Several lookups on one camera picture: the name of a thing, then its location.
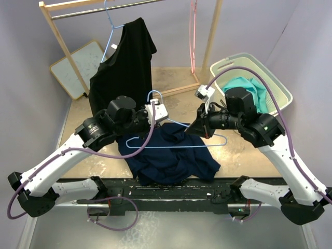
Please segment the light blue hanger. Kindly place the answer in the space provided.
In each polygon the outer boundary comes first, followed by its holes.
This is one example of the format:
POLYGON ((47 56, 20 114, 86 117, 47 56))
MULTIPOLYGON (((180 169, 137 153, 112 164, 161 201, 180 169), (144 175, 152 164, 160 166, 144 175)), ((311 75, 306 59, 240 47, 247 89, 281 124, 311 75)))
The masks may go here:
POLYGON ((107 50, 108 50, 110 42, 112 40, 114 30, 117 30, 117 29, 120 29, 120 28, 124 27, 124 25, 114 26, 114 23, 112 21, 112 18, 110 16, 110 13, 109 13, 109 10, 108 10, 107 0, 104 0, 104 9, 105 9, 105 12, 107 14, 108 21, 110 23, 110 33, 109 33, 109 37, 108 37, 108 40, 107 40, 107 43, 106 43, 106 46, 105 46, 105 49, 104 49, 104 53, 103 53, 103 56, 102 56, 102 59, 101 59, 101 63, 105 61, 107 50))
MULTIPOLYGON (((159 91, 157 91, 157 90, 151 90, 151 91, 149 91, 149 93, 147 94, 147 99, 149 99, 149 97, 152 95, 152 93, 157 93, 157 94, 160 96, 160 98, 161 98, 161 104, 163 104, 163 96, 162 96, 162 93, 159 92, 159 91)), ((167 121, 170 121, 170 122, 172 122, 172 123, 178 124, 178 125, 183 126, 183 127, 186 127, 186 128, 189 127, 189 125, 186 125, 186 124, 181 123, 181 122, 177 122, 177 121, 172 120, 172 119, 170 119, 170 118, 167 118, 167 121)), ((228 139, 227 139, 226 136, 221 135, 221 134, 215 134, 215 135, 224 138, 224 139, 225 139, 225 142, 224 142, 223 144, 213 144, 213 145, 191 145, 191 146, 145 146, 144 148, 146 148, 146 149, 167 149, 167 148, 169 148, 169 149, 176 149, 176 148, 178 148, 178 149, 180 149, 180 148, 182 148, 182 149, 188 149, 188 148, 219 147, 219 146, 226 146, 226 145, 228 144, 228 139)), ((139 149, 140 147, 137 147, 137 146, 130 146, 130 145, 129 145, 129 142, 130 142, 130 141, 135 140, 135 139, 138 139, 138 138, 139 138, 139 137, 137 136, 137 137, 132 137, 132 138, 126 140, 126 147, 127 147, 127 148, 130 148, 130 149, 139 149)))

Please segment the navy blue t shirt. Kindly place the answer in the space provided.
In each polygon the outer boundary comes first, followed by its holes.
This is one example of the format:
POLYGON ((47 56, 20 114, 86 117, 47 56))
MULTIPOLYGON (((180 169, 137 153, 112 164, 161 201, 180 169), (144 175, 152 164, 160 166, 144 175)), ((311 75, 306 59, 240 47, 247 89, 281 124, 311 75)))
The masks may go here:
MULTIPOLYGON (((185 127, 164 123, 156 128, 147 146, 205 145, 202 138, 186 134, 185 127)), ((188 149, 146 149, 125 160, 133 177, 142 185, 176 184, 190 176, 213 180, 220 164, 207 147, 188 149)))

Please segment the teal t shirt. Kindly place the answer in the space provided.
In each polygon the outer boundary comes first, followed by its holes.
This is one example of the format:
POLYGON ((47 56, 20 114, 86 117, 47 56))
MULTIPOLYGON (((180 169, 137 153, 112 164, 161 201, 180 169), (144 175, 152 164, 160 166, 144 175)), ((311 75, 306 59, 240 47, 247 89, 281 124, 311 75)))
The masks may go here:
POLYGON ((236 87, 242 87, 252 94, 254 104, 259 113, 268 113, 266 105, 267 90, 259 81, 255 78, 235 77, 222 87, 222 91, 226 93, 227 90, 236 87))

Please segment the pink wire hanger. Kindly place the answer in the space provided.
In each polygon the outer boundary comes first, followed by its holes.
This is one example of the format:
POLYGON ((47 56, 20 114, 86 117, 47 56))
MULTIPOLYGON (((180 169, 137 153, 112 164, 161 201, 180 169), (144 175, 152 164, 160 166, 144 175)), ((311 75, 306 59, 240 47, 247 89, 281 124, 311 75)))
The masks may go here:
POLYGON ((189 57, 191 73, 194 74, 196 70, 196 18, 197 18, 197 3, 198 1, 190 1, 189 10, 189 57))

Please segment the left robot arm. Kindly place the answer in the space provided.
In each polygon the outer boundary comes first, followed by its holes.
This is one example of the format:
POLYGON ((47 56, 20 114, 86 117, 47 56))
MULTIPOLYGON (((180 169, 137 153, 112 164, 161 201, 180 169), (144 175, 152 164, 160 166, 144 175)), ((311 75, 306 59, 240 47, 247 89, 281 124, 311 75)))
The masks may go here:
POLYGON ((58 180, 91 155, 113 159, 113 155, 103 154, 100 150, 119 136, 147 135, 139 149, 123 158, 139 154, 149 142, 155 125, 166 119, 168 112, 158 99, 149 100, 139 111, 135 108, 136 103, 132 98, 117 97, 110 101, 106 109, 86 119, 61 147, 40 164, 23 173, 11 173, 8 181, 15 193, 9 201, 7 217, 11 220, 20 218, 11 214, 14 200, 18 200, 24 213, 31 217, 39 217, 56 205, 74 200, 92 200, 94 203, 105 201, 107 187, 99 177, 68 183, 58 180))

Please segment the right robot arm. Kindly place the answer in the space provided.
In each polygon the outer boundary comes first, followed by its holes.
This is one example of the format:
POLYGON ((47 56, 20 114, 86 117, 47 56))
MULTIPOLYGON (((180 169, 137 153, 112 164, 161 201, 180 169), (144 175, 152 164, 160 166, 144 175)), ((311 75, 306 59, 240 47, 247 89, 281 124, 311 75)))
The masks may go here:
POLYGON ((281 210, 296 225, 317 220, 331 201, 331 188, 322 184, 304 162, 296 158, 284 127, 274 116, 258 113, 252 94, 244 88, 228 90, 226 107, 219 110, 216 110, 217 104, 211 102, 214 92, 205 85, 195 92, 204 102, 186 132, 209 139, 215 130, 237 130, 245 141, 269 159, 286 182, 286 185, 269 185, 241 176, 230 186, 232 200, 266 203, 281 210))

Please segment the black hanging garment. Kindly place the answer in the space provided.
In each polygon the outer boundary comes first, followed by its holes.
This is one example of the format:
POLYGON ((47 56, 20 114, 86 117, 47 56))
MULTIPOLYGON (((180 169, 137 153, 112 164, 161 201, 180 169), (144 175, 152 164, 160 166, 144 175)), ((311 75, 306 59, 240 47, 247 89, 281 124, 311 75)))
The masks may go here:
POLYGON ((116 51, 100 63, 90 79, 89 103, 92 114, 106 109, 119 96, 132 98, 135 110, 147 102, 152 90, 151 60, 157 48, 143 18, 126 23, 116 51))

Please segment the wooden clothes rack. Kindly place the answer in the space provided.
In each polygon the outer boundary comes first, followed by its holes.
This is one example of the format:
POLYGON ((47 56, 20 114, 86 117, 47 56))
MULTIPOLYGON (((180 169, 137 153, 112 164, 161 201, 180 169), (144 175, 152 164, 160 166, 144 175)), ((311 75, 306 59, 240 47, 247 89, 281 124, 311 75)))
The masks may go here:
MULTIPOLYGON (((208 1, 198 1, 196 25, 199 17, 198 8, 208 3, 208 1)), ((164 97, 196 90, 201 82, 207 82, 208 61, 222 3, 222 1, 215 3, 202 62, 197 59, 198 43, 196 41, 194 74, 191 73, 190 66, 153 67, 153 86, 161 91, 164 97)), ((183 13, 189 18, 190 1, 174 1, 174 4, 178 15, 183 13)), ((38 6, 63 51, 63 55, 50 64, 51 74, 73 100, 88 96, 91 74, 87 73, 87 70, 96 72, 110 33, 104 1, 69 1, 54 4, 50 1, 40 1, 38 6)), ((107 6, 110 15, 113 18, 121 18, 123 22, 146 15, 149 10, 160 11, 164 8, 168 14, 171 13, 171 4, 166 1, 107 1, 107 6)), ((119 43, 121 29, 114 30, 113 43, 119 43)), ((105 59, 108 59, 114 51, 110 44, 105 59)))

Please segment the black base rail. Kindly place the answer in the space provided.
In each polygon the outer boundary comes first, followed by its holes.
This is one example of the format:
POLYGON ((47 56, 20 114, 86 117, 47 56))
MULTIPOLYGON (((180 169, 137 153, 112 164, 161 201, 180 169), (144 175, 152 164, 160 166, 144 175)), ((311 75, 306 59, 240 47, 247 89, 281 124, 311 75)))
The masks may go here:
POLYGON ((198 178, 188 178, 179 184, 141 185, 129 178, 99 178, 95 180, 102 189, 88 194, 81 190, 63 190, 75 184, 72 179, 58 182, 59 197, 56 204, 77 201, 79 204, 96 203, 98 199, 108 207, 94 207, 93 216, 98 214, 123 216, 127 211, 156 212, 212 212, 232 213, 236 216, 249 214, 249 204, 257 204, 253 198, 234 197, 230 188, 235 178, 215 178, 207 182, 198 178))

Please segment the aluminium frame rail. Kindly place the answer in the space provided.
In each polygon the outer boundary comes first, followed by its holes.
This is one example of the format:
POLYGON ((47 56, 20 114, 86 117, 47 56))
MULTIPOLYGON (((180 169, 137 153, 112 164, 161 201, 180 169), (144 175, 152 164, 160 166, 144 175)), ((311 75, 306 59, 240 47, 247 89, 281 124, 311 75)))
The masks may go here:
POLYGON ((106 178, 111 203, 72 201, 29 217, 19 248, 317 248, 310 225, 234 200, 232 178, 141 186, 106 178))

